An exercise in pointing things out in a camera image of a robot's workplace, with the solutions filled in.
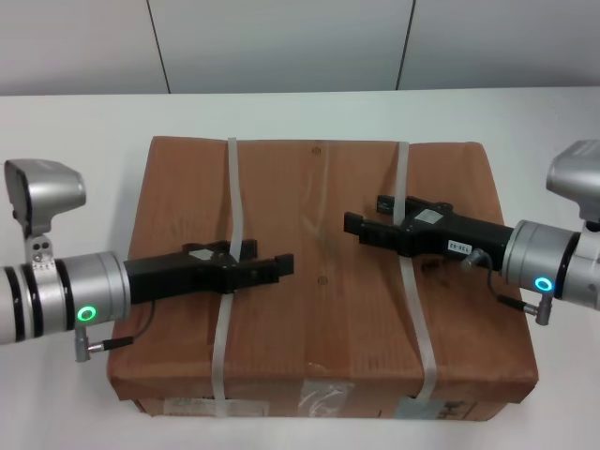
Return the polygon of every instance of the white strap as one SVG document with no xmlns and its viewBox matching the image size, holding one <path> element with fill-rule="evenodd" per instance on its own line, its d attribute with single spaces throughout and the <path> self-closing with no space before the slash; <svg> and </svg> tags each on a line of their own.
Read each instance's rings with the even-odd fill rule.
<svg viewBox="0 0 600 450">
<path fill-rule="evenodd" d="M 394 192 L 394 196 L 396 197 L 394 200 L 394 225 L 400 225 L 402 220 L 404 220 L 409 149 L 410 146 L 407 142 L 398 143 L 396 190 Z M 416 342 L 421 353 L 421 361 L 423 362 L 423 387 L 416 399 L 427 400 L 435 387 L 438 378 L 438 368 L 435 364 L 428 325 L 425 322 L 421 299 L 419 298 L 419 291 L 416 286 L 416 279 L 414 278 L 413 260 L 403 256 L 399 258 L 406 305 L 409 309 L 409 314 L 411 314 L 412 326 L 414 327 Z"/>
<path fill-rule="evenodd" d="M 237 140 L 230 138 L 227 141 L 229 160 L 229 191 L 232 197 L 232 222 L 233 233 L 229 248 L 230 254 L 236 261 L 240 260 L 242 239 L 244 238 L 244 210 L 242 196 L 240 195 L 240 175 L 237 164 Z M 225 364 L 225 349 L 227 347 L 227 333 L 229 321 L 232 316 L 233 294 L 225 293 L 221 296 L 218 310 L 217 330 L 213 346 L 212 384 L 215 397 L 215 412 L 217 417 L 227 416 L 225 402 L 225 383 L 223 381 L 223 367 Z"/>
</svg>

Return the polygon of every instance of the table surface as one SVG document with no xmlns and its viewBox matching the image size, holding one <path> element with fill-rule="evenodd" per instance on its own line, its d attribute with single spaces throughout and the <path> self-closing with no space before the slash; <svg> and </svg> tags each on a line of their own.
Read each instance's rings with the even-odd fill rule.
<svg viewBox="0 0 600 450">
<path fill-rule="evenodd" d="M 482 143 L 507 225 L 526 218 L 579 229 L 578 209 L 545 190 L 552 158 L 598 138 L 600 87 L 386 93 L 0 98 L 0 159 L 49 158 L 86 181 L 84 208 L 57 217 L 60 256 L 125 257 L 150 140 L 331 139 Z M 0 188 L 0 263 L 23 242 Z M 537 301 L 534 294 L 524 298 Z M 2 448 L 597 448 L 600 313 L 556 302 L 530 322 L 540 382 L 486 423 L 157 417 L 119 402 L 106 354 L 74 362 L 63 333 L 0 348 Z M 100 325 L 91 338 L 106 338 Z"/>
</svg>

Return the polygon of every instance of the blue led ring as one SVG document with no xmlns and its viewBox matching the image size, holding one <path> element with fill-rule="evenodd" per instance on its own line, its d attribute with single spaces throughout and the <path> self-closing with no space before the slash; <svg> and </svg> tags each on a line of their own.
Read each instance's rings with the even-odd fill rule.
<svg viewBox="0 0 600 450">
<path fill-rule="evenodd" d="M 552 281 L 546 277 L 538 277 L 535 279 L 535 287 L 544 293 L 549 293 L 554 287 Z"/>
</svg>

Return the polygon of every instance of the black band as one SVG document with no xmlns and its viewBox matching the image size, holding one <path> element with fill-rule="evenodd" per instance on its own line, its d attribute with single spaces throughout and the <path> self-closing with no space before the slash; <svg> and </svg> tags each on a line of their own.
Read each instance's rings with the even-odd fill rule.
<svg viewBox="0 0 600 450">
<path fill-rule="evenodd" d="M 578 246 L 580 236 L 580 232 L 574 232 L 571 236 L 571 239 L 569 239 L 569 242 L 564 248 L 564 253 L 562 254 L 561 258 L 561 265 L 559 265 L 559 271 L 556 273 L 556 280 L 554 281 L 554 298 L 561 299 L 563 297 L 564 278 L 566 277 L 566 269 L 569 267 L 569 263 L 571 262 L 571 257 L 573 256 L 575 247 Z"/>
<path fill-rule="evenodd" d="M 21 269 L 25 275 L 29 295 L 31 295 L 31 309 L 34 316 L 34 338 L 39 338 L 44 335 L 44 314 L 41 310 L 41 302 L 39 301 L 38 284 L 34 277 L 34 269 L 32 269 L 30 264 L 23 264 Z"/>
<path fill-rule="evenodd" d="M 67 315 L 67 326 L 66 331 L 70 331 L 75 328 L 75 302 L 73 301 L 73 293 L 71 291 L 71 280 L 68 278 L 67 267 L 63 260 L 56 260 L 56 272 L 63 285 L 63 292 L 65 293 L 65 310 Z"/>
<path fill-rule="evenodd" d="M 25 340 L 25 320 L 23 318 L 21 288 L 19 287 L 19 280 L 17 279 L 17 274 L 15 274 L 15 269 L 5 267 L 4 271 L 7 274 L 8 284 L 12 292 L 12 307 L 15 312 L 15 342 L 21 342 Z"/>
</svg>

